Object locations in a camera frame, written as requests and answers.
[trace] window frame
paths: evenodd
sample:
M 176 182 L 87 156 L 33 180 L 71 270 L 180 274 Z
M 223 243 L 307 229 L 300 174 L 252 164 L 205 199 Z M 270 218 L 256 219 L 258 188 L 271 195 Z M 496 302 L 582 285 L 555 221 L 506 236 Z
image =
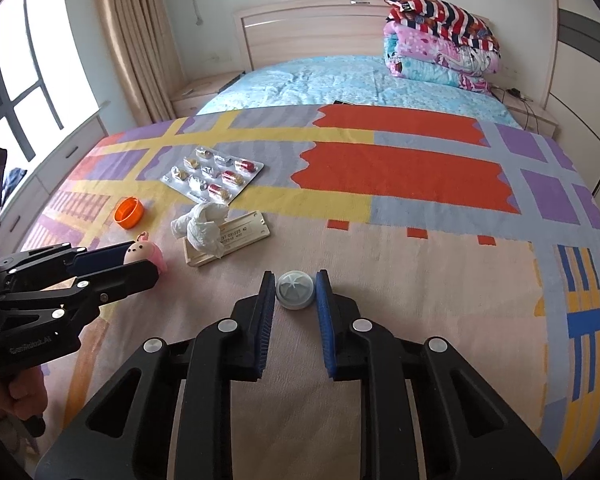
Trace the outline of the window frame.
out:
M 27 161 L 31 162 L 33 160 L 33 158 L 35 158 L 36 152 L 33 150 L 33 147 L 31 145 L 31 143 L 29 142 L 29 139 L 27 139 L 27 136 L 24 133 L 24 130 L 22 129 L 22 126 L 20 124 L 20 121 L 18 120 L 18 116 L 16 115 L 16 112 L 15 112 L 16 105 L 19 102 L 21 102 L 26 96 L 28 96 L 31 92 L 33 92 L 35 89 L 40 88 L 45 97 L 46 104 L 49 106 L 49 110 L 51 111 L 51 114 L 53 115 L 54 120 L 58 124 L 58 129 L 62 130 L 64 128 L 64 126 L 62 126 L 62 121 L 60 120 L 60 117 L 58 116 L 56 107 L 54 106 L 53 102 L 51 101 L 49 92 L 46 89 L 45 81 L 42 78 L 42 74 L 40 72 L 40 67 L 38 65 L 38 58 L 36 57 L 36 51 L 33 47 L 33 40 L 31 39 L 31 30 L 29 28 L 29 13 L 27 11 L 27 0 L 22 0 L 22 1 L 23 1 L 23 8 L 24 8 L 24 25 L 25 25 L 25 32 L 27 35 L 27 43 L 29 46 L 29 53 L 31 54 L 31 59 L 33 61 L 33 67 L 36 70 L 36 75 L 38 76 L 38 79 L 35 83 L 33 83 L 26 90 L 22 91 L 14 99 L 11 99 L 7 92 L 7 87 L 4 84 L 4 79 L 2 77 L 2 71 L 0 70 L 0 120 L 2 120 L 2 118 L 7 119 L 7 123 L 11 129 L 11 133 L 15 137 L 16 142 L 18 143 L 20 149 L 22 150 L 22 153 L 24 154 Z

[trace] window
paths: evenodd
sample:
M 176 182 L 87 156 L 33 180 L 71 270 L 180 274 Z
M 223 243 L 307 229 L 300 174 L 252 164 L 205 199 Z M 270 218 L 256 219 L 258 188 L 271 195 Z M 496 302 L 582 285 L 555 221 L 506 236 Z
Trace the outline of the window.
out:
M 32 170 L 96 113 L 64 0 L 0 4 L 0 148 L 5 174 Z

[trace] metal screw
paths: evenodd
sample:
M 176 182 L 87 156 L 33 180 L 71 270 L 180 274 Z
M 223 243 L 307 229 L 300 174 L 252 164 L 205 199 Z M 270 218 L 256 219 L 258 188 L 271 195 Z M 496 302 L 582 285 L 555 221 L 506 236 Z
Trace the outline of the metal screw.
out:
M 360 318 L 353 322 L 353 330 L 356 332 L 369 332 L 373 327 L 373 324 L 368 319 Z
M 435 337 L 429 341 L 429 348 L 431 348 L 434 352 L 442 353 L 449 348 L 449 345 L 446 344 L 444 339 L 440 339 L 439 337 Z
M 145 341 L 144 345 L 142 345 L 142 348 L 144 348 L 145 352 L 152 354 L 154 352 L 157 352 L 160 348 L 162 348 L 162 341 L 160 341 L 158 338 L 153 337 Z
M 238 323 L 233 319 L 223 319 L 218 323 L 220 332 L 233 332 L 236 328 L 238 328 Z

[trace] windowsill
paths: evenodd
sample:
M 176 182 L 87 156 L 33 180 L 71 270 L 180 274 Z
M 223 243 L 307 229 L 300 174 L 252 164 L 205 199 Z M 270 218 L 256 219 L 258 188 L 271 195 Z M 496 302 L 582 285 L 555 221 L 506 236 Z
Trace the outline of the windowsill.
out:
M 44 164 L 53 156 L 56 156 L 59 154 L 59 152 L 64 149 L 68 144 L 70 144 L 73 140 L 74 140 L 74 135 L 79 132 L 83 127 L 85 127 L 85 125 L 87 125 L 89 122 L 93 121 L 99 114 L 101 111 L 104 110 L 104 108 L 107 107 L 107 105 L 109 105 L 108 101 L 105 101 L 103 104 L 100 105 L 100 107 L 98 108 L 98 110 L 96 110 L 93 114 L 91 114 L 87 119 L 85 119 L 77 128 L 75 128 L 70 134 L 68 134 L 61 142 L 60 144 L 58 144 L 52 151 L 51 153 L 49 153 L 35 168 L 33 168 L 33 170 L 27 171 L 27 174 L 24 176 L 24 178 L 18 183 L 18 185 L 16 186 L 16 189 L 14 189 L 11 194 L 9 195 L 7 201 L 4 203 L 4 206 L 2 206 L 2 208 L 0 209 L 0 220 L 2 218 L 4 218 L 4 216 L 8 213 L 11 205 L 17 200 L 18 196 L 21 195 L 22 190 L 26 187 L 26 183 L 33 178 L 34 176 L 36 176 L 36 174 L 38 173 L 39 168 L 41 168 L 42 166 L 44 166 Z M 49 193 L 53 193 L 55 190 L 48 190 Z

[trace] folded blanket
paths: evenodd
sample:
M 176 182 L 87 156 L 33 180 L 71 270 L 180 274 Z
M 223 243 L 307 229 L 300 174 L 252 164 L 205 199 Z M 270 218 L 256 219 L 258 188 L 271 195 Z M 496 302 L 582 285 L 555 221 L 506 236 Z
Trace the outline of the folded blanket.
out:
M 461 7 L 442 0 L 387 0 L 393 8 L 387 21 L 396 21 L 457 46 L 499 51 L 487 24 Z
M 493 50 L 456 46 L 451 41 L 394 21 L 384 26 L 384 36 L 387 38 L 392 34 L 398 37 L 395 52 L 400 56 L 435 63 L 473 76 L 498 71 L 500 56 Z
M 435 63 L 413 59 L 413 57 L 401 56 L 397 53 L 397 45 L 396 34 L 384 38 L 384 61 L 393 76 L 488 94 L 489 84 L 483 78 L 469 76 Z

